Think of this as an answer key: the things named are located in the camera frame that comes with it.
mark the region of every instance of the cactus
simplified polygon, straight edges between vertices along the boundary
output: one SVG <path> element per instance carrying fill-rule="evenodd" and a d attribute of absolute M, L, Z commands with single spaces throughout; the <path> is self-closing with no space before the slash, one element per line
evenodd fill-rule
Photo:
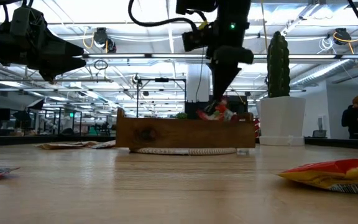
<path fill-rule="evenodd" d="M 268 97 L 290 95 L 290 51 L 288 42 L 279 31 L 274 33 L 267 49 Z"/>

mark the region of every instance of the white planter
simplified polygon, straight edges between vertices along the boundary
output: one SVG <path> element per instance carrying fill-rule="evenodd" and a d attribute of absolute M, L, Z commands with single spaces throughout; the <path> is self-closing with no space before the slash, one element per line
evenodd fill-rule
<path fill-rule="evenodd" d="M 257 104 L 262 132 L 259 141 L 268 146 L 303 146 L 303 118 L 306 99 L 283 96 L 267 98 Z"/>

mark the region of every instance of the chip bag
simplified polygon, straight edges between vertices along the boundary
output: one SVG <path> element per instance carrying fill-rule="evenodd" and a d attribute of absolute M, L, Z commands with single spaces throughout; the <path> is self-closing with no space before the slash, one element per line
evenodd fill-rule
<path fill-rule="evenodd" d="M 358 159 L 306 164 L 279 176 L 326 190 L 358 194 Z"/>

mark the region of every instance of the potted cactus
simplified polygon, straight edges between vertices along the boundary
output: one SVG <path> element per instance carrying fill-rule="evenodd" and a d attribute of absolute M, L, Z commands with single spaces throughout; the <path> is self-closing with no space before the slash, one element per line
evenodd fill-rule
<path fill-rule="evenodd" d="M 260 143 L 274 146 L 302 146 L 304 98 L 290 96 L 288 43 L 280 32 L 274 33 L 267 52 L 268 98 L 258 104 Z"/>

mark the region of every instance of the desk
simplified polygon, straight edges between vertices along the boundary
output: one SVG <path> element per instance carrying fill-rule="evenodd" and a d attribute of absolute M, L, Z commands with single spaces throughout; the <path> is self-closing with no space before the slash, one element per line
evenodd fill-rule
<path fill-rule="evenodd" d="M 358 195 L 275 174 L 358 158 L 358 149 L 266 147 L 246 155 L 159 156 L 127 149 L 1 146 L 0 223 L 358 223 Z"/>

